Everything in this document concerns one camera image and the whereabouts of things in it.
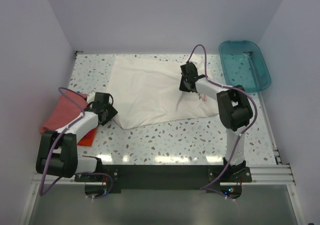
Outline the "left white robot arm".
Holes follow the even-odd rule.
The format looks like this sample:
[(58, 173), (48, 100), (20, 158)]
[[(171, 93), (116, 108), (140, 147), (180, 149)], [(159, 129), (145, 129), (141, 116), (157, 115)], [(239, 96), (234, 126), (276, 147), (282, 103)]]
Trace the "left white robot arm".
[(35, 169), (37, 173), (62, 178), (85, 173), (92, 181), (99, 181), (104, 169), (101, 159), (78, 156), (78, 142), (98, 126), (111, 121), (118, 111), (109, 93), (96, 92), (94, 99), (67, 125), (42, 134)]

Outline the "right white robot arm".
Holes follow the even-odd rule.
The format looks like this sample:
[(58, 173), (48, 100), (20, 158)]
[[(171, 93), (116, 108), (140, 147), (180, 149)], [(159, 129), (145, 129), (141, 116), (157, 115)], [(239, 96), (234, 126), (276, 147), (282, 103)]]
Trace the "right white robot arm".
[(233, 182), (246, 168), (243, 132), (249, 127), (254, 115), (248, 95), (240, 85), (222, 85), (211, 81), (204, 74), (199, 75), (192, 62), (181, 65), (180, 69), (180, 91), (205, 95), (217, 102), (219, 119), (227, 134), (222, 174), (227, 181)]

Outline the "white t shirt red print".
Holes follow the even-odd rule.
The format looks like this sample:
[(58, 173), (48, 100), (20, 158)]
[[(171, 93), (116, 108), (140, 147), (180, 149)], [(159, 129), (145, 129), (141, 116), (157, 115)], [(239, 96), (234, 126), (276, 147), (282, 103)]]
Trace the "white t shirt red print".
[(117, 56), (106, 91), (122, 129), (207, 118), (218, 114), (217, 102), (199, 93), (183, 92), (181, 62)]

